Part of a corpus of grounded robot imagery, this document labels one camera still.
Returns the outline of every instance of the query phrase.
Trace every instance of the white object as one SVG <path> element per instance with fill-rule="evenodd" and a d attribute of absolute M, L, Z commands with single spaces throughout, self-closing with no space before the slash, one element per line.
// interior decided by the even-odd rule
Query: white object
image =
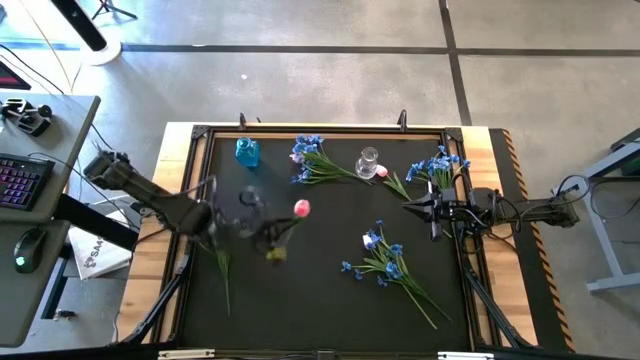
<path fill-rule="evenodd" d="M 115 211 L 107 217 L 127 223 L 124 215 Z M 78 265 L 80 280 L 87 280 L 129 265 L 131 251 L 115 246 L 79 228 L 69 230 L 69 239 Z"/>
<path fill-rule="evenodd" d="M 92 66 L 104 65 L 120 55 L 120 52 L 122 51 L 122 43 L 120 43 L 120 39 L 111 34 L 102 34 L 102 37 L 107 41 L 107 46 L 100 51 L 93 51 L 86 45 L 82 46 L 82 58 L 84 59 L 84 63 Z"/>

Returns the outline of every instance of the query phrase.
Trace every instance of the keyboard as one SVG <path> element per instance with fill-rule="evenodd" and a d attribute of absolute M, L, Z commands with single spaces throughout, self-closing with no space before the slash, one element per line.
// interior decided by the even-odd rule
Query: keyboard
<path fill-rule="evenodd" d="M 49 160 L 0 154 L 0 207 L 31 211 L 54 165 Z"/>

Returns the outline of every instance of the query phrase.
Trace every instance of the black table surface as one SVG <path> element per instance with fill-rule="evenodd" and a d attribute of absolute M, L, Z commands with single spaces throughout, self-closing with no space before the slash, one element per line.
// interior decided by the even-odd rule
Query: black table surface
<path fill-rule="evenodd" d="M 455 244 L 431 242 L 429 226 L 403 210 L 402 198 L 380 180 L 355 179 L 316 185 L 290 184 L 299 165 L 288 155 L 292 139 L 260 139 L 261 163 L 248 169 L 235 159 L 235 139 L 215 140 L 210 172 L 217 175 L 220 204 L 230 214 L 246 211 L 238 193 L 247 185 L 263 192 L 274 215 L 289 216 L 298 199 L 312 211 L 291 236 L 288 259 L 272 266 L 247 243 L 235 243 L 230 267 L 231 316 L 216 259 L 196 250 L 186 299 L 181 347 L 226 350 L 315 350 L 421 353 L 470 349 L 462 279 Z M 375 147 L 378 161 L 404 179 L 412 162 L 437 152 L 437 140 L 327 139 L 331 159 L 353 170 L 360 151 Z M 423 186 L 408 187 L 412 198 Z M 341 262 L 372 257 L 362 235 L 384 221 L 389 243 L 404 246 L 411 274 L 453 321 L 426 301 L 434 330 L 404 290 L 378 286 L 342 273 Z"/>

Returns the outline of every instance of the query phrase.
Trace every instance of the flower leaf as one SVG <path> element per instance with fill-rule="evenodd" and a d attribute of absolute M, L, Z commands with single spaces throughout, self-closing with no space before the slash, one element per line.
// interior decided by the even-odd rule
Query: flower leaf
<path fill-rule="evenodd" d="M 366 262 L 367 264 L 375 267 L 376 269 L 380 270 L 380 271 L 385 271 L 385 265 L 383 263 L 381 263 L 378 260 L 373 260 L 373 259 L 369 259 L 369 258 L 364 258 L 362 259 L 364 262 Z"/>

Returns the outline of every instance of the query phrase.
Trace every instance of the pink flower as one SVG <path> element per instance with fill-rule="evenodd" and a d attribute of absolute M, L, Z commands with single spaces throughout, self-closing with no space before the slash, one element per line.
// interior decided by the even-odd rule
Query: pink flower
<path fill-rule="evenodd" d="M 378 166 L 376 166 L 376 174 L 378 174 L 378 176 L 380 177 L 386 177 L 387 174 L 389 173 L 389 170 L 387 170 L 386 167 L 378 164 Z"/>
<path fill-rule="evenodd" d="M 307 217 L 311 212 L 311 204 L 308 200 L 298 200 L 298 202 L 293 206 L 293 213 L 297 217 Z"/>

